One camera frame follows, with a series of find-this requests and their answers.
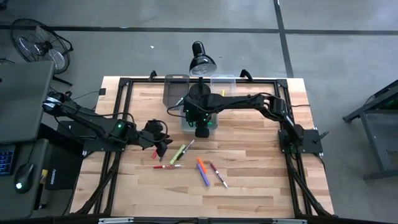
black mouse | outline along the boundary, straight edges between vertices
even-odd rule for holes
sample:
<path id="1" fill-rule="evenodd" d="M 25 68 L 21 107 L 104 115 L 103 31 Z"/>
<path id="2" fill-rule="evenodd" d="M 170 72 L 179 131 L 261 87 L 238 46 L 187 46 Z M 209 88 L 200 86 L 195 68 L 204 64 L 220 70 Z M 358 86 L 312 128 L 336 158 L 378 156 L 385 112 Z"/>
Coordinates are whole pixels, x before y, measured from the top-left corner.
<path id="1" fill-rule="evenodd" d="M 34 165 L 25 163 L 15 173 L 14 186 L 17 193 L 24 194 L 30 190 L 33 183 Z"/>

plastic container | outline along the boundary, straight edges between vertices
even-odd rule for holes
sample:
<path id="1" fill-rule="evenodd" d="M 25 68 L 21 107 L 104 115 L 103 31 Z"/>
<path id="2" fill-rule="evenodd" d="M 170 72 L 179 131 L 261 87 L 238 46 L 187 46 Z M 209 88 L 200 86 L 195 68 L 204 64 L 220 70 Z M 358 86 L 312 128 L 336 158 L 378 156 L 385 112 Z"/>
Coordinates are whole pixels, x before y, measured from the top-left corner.
<path id="1" fill-rule="evenodd" d="M 188 94 L 189 75 L 166 75 L 164 78 L 163 104 L 166 108 L 175 106 L 182 97 Z"/>
<path id="2" fill-rule="evenodd" d="M 210 88 L 212 93 L 223 96 L 236 95 L 236 80 L 234 75 L 212 75 L 210 77 Z"/>
<path id="3" fill-rule="evenodd" d="M 180 109 L 180 115 L 185 116 L 185 113 L 183 112 L 183 107 L 181 106 Z M 210 131 L 210 134 L 214 134 L 216 128 L 218 127 L 218 115 L 213 114 L 211 116 L 211 120 L 207 124 L 207 128 Z M 196 126 L 195 123 L 193 123 L 193 126 L 189 126 L 188 122 L 185 120 L 185 118 L 180 118 L 180 128 L 183 132 L 185 133 L 194 133 Z"/>

marker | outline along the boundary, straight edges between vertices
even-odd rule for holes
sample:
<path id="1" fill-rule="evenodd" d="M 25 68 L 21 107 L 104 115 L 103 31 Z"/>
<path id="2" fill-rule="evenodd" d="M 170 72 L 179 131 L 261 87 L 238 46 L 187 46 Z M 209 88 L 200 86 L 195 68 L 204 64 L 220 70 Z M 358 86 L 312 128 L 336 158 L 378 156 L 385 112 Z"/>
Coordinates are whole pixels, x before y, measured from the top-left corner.
<path id="1" fill-rule="evenodd" d="M 181 159 L 181 157 L 188 151 L 188 149 L 192 146 L 192 144 L 195 142 L 195 140 L 192 140 L 187 147 L 178 155 L 177 161 Z"/>
<path id="2" fill-rule="evenodd" d="M 204 173 L 203 169 L 201 169 L 201 166 L 199 163 L 197 163 L 197 168 L 198 168 L 200 175 L 203 178 L 203 181 L 205 182 L 206 186 L 209 187 L 210 186 L 209 180 L 207 179 L 207 176 Z"/>
<path id="3" fill-rule="evenodd" d="M 174 164 L 174 162 L 177 160 L 178 155 L 180 155 L 180 153 L 184 150 L 184 148 L 185 148 L 185 145 L 182 145 L 180 147 L 180 149 L 177 151 L 177 153 L 173 156 L 173 159 L 170 160 L 170 165 Z"/>
<path id="4" fill-rule="evenodd" d="M 176 168 L 176 167 L 181 167 L 181 164 L 177 164 L 177 165 L 169 165 L 169 166 L 165 166 L 165 165 L 162 165 L 162 166 L 154 166 L 154 169 L 164 169 L 164 168 Z"/>
<path id="5" fill-rule="evenodd" d="M 224 186 L 226 188 L 228 188 L 228 185 L 226 185 L 226 182 L 223 180 L 223 178 L 221 177 L 220 173 L 218 172 L 218 170 L 216 169 L 216 167 L 210 162 L 210 166 L 211 168 L 214 170 L 214 172 L 216 172 L 218 178 L 220 179 L 220 181 L 222 181 L 222 183 L 224 184 Z"/>
<path id="6" fill-rule="evenodd" d="M 175 104 L 176 106 L 179 105 L 181 103 L 181 101 L 183 100 L 183 98 L 181 97 L 181 99 Z"/>
<path id="7" fill-rule="evenodd" d="M 204 173 L 207 173 L 206 167 L 205 165 L 202 163 L 202 161 L 200 160 L 199 157 L 197 157 L 198 163 L 200 164 L 201 168 L 203 169 Z"/>

concrete floor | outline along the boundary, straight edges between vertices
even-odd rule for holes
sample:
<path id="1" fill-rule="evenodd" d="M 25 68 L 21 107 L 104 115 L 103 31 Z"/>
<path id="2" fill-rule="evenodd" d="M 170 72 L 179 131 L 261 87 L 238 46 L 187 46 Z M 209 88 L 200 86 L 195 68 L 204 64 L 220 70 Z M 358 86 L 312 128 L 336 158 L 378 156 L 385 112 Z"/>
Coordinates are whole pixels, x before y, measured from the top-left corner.
<path id="1" fill-rule="evenodd" d="M 280 0 L 286 29 L 397 30 L 394 0 Z M 0 22 L 18 17 L 47 25 L 277 29 L 272 0 L 11 0 Z M 187 73 L 193 41 L 204 42 L 218 73 L 286 77 L 279 34 L 172 32 L 58 32 L 73 43 L 70 68 L 74 95 L 97 90 L 105 75 Z M 398 222 L 398 178 L 364 182 L 377 171 L 362 124 L 341 119 L 369 95 L 397 79 L 398 36 L 288 35 L 294 77 L 304 78 L 314 122 L 330 131 L 323 140 L 326 176 L 335 213 L 345 218 Z M 16 62 L 8 30 L 0 30 L 0 57 Z M 58 83 L 59 90 L 65 87 Z M 97 96 L 79 99 L 86 107 Z M 55 126 L 45 117 L 44 121 Z M 54 209 L 65 208 L 67 194 Z"/>

clear plastic bin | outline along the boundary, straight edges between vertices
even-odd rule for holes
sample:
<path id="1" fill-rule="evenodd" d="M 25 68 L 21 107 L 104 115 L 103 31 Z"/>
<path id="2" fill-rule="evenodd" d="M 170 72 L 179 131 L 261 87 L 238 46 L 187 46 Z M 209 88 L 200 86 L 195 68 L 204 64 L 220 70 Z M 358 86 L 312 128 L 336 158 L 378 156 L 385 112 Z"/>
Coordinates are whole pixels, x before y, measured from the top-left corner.
<path id="1" fill-rule="evenodd" d="M 212 75 L 210 77 L 210 88 L 212 93 L 223 96 L 236 95 L 236 80 L 234 75 Z"/>
<path id="2" fill-rule="evenodd" d="M 183 112 L 183 106 L 181 106 L 180 108 L 180 115 L 181 116 L 185 116 L 185 113 Z M 211 120 L 209 121 L 209 123 L 207 124 L 207 128 L 210 131 L 210 134 L 214 134 L 216 128 L 218 127 L 218 115 L 217 114 L 213 114 L 211 116 Z M 193 124 L 193 126 L 189 126 L 188 122 L 185 120 L 185 118 L 180 118 L 180 128 L 183 132 L 185 133 L 194 133 L 196 126 L 195 123 Z"/>

